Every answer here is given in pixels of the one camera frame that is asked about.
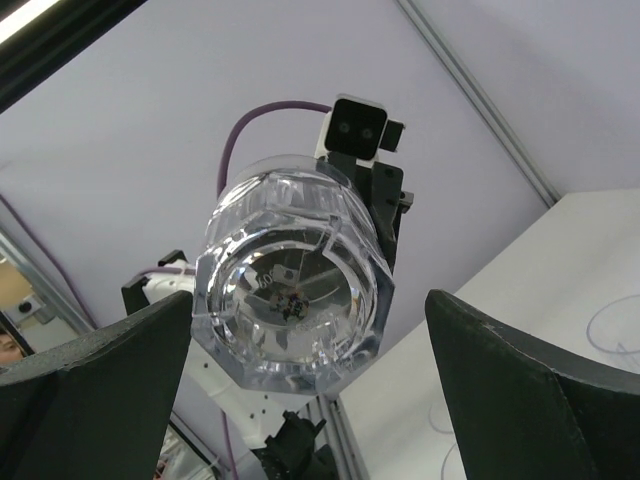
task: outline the cable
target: cable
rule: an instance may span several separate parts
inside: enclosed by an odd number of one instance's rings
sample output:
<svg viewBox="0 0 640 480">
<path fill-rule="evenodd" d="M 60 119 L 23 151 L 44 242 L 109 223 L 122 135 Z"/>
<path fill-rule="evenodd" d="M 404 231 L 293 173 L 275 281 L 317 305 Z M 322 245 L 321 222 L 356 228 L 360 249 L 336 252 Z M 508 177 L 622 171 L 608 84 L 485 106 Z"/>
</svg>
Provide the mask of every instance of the cable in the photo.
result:
<svg viewBox="0 0 640 480">
<path fill-rule="evenodd" d="M 220 159 L 220 166 L 218 167 L 218 181 L 217 181 L 217 193 L 218 197 L 227 186 L 227 177 L 229 176 L 229 163 L 231 162 L 231 153 L 233 147 L 236 145 L 236 141 L 242 133 L 242 130 L 251 122 L 266 113 L 276 112 L 278 110 L 310 110 L 312 112 L 329 113 L 331 107 L 322 105 L 320 103 L 305 102 L 302 100 L 284 100 L 281 102 L 267 103 L 261 107 L 254 108 L 250 112 L 247 112 L 242 116 L 240 120 L 231 129 L 229 137 L 224 144 L 224 150 L 222 151 L 222 157 Z M 233 480 L 239 480 L 238 471 L 236 468 L 236 461 L 233 458 L 233 449 L 231 448 L 231 438 L 229 436 L 229 422 L 227 421 L 227 414 L 222 412 L 222 426 L 224 428 L 224 441 L 227 447 L 227 455 L 229 456 L 229 463 L 231 464 L 231 474 Z"/>
<path fill-rule="evenodd" d="M 265 113 L 276 112 L 278 110 L 310 110 L 312 112 L 329 113 L 331 107 L 322 105 L 320 103 L 305 102 L 302 100 L 284 100 L 281 102 L 267 103 L 261 107 L 254 108 L 250 112 L 246 113 L 231 129 L 227 142 L 224 145 L 222 151 L 222 158 L 220 159 L 220 166 L 218 167 L 218 196 L 227 186 L 227 176 L 229 175 L 229 163 L 231 161 L 231 152 L 233 147 L 240 136 L 240 133 L 251 122 Z"/>
<path fill-rule="evenodd" d="M 91 309 L 89 308 L 87 303 L 84 301 L 84 298 L 80 294 L 80 291 L 76 287 L 76 285 L 73 282 L 73 280 L 71 280 L 71 277 L 69 276 L 67 271 L 60 264 L 58 259 L 42 243 L 42 241 L 40 240 L 38 235 L 36 235 L 36 233 L 31 229 L 31 227 L 29 227 L 29 225 L 27 225 L 27 223 L 20 216 L 20 214 L 16 211 L 16 209 L 13 208 L 13 205 L 11 205 L 11 203 L 9 203 L 9 201 L 2 194 L 0 194 L 0 203 L 2 203 L 5 206 L 5 208 L 9 211 L 9 213 L 13 216 L 14 220 L 18 223 L 18 225 L 20 225 L 22 230 L 24 230 L 24 232 L 27 234 L 27 236 L 31 239 L 31 241 L 36 244 L 36 246 L 42 251 L 42 253 L 44 253 L 45 257 L 47 257 L 47 259 L 56 268 L 56 270 L 58 270 L 58 272 L 60 273 L 60 276 L 64 279 L 65 283 L 69 287 L 69 290 L 71 291 L 71 295 L 73 295 L 73 297 L 75 298 L 76 302 L 78 303 L 78 306 L 82 310 L 82 313 L 84 313 L 85 317 L 87 318 L 87 321 L 89 322 L 89 324 L 93 328 L 97 329 L 98 326 L 96 324 L 95 317 L 91 313 Z"/>
</svg>

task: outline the white wall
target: white wall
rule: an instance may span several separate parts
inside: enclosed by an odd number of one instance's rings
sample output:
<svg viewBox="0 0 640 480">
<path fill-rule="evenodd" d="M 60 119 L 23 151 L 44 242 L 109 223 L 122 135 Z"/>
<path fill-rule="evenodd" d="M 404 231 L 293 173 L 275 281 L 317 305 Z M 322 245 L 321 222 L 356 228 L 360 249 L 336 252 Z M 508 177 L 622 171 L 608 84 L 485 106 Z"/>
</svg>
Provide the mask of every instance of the white wall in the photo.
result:
<svg viewBox="0 0 640 480">
<path fill-rule="evenodd" d="M 341 92 L 407 124 L 400 152 L 383 156 L 416 196 L 389 348 L 423 320 L 430 288 L 455 291 L 545 210 L 389 0 L 149 0 L 0 116 L 0 191 L 106 325 L 124 315 L 119 289 L 136 271 L 173 248 L 195 258 L 237 118 Z M 300 112 L 256 121 L 231 173 L 273 154 L 312 154 L 321 122 Z M 223 451 L 219 414 L 204 400 L 184 382 L 177 411 Z"/>
<path fill-rule="evenodd" d="M 561 193 L 640 186 L 640 3 L 417 0 Z"/>
</svg>

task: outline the light strip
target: light strip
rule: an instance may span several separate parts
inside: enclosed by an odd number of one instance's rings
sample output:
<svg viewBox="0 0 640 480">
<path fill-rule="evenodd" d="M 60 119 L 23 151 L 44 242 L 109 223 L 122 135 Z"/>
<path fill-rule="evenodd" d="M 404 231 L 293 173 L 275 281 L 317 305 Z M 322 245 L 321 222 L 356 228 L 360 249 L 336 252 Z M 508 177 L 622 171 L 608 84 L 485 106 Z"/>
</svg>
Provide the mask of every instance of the light strip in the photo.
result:
<svg viewBox="0 0 640 480">
<path fill-rule="evenodd" d="M 0 22 L 0 44 L 60 0 L 31 0 Z"/>
</svg>

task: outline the table surface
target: table surface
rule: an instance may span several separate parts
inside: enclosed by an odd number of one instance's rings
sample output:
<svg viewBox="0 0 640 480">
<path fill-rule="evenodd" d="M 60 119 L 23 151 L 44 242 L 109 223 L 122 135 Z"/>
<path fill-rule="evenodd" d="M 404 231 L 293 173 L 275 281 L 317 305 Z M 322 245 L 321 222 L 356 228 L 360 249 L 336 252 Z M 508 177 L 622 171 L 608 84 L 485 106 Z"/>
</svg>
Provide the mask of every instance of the table surface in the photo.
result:
<svg viewBox="0 0 640 480">
<path fill-rule="evenodd" d="M 640 293 L 638 218 L 640 190 L 568 195 L 456 295 L 543 340 L 640 373 L 640 358 L 637 365 L 621 363 L 622 356 L 601 353 L 586 334 L 604 307 Z M 638 326 L 593 328 L 594 341 L 640 351 L 632 344 L 640 344 Z M 466 478 L 426 322 L 347 387 L 341 400 L 371 479 Z"/>
</svg>

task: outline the transparent cup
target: transparent cup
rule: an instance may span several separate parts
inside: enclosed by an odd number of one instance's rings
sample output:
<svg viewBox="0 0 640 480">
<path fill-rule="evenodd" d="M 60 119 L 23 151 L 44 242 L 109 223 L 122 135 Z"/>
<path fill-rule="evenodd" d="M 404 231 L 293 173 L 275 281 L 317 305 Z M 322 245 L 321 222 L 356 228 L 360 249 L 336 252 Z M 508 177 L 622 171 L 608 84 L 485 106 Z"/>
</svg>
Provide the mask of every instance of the transparent cup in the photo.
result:
<svg viewBox="0 0 640 480">
<path fill-rule="evenodd" d="M 243 388 L 316 394 L 375 358 L 393 289 L 350 181 L 310 157 L 272 157 L 213 212 L 192 333 Z"/>
</svg>

